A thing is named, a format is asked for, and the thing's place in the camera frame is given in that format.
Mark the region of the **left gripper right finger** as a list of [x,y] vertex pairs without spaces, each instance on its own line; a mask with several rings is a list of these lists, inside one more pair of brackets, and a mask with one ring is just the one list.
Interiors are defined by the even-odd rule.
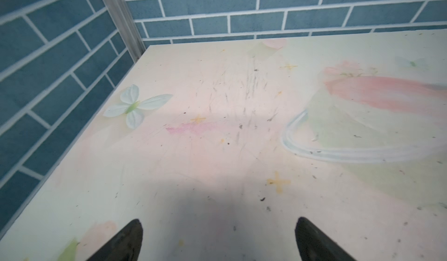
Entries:
[[305,217],[298,219],[295,237],[302,261],[356,261]]

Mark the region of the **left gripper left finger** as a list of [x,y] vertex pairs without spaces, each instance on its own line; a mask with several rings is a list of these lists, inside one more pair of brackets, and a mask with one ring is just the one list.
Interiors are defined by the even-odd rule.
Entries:
[[143,243],[143,226],[133,219],[87,261],[137,261]]

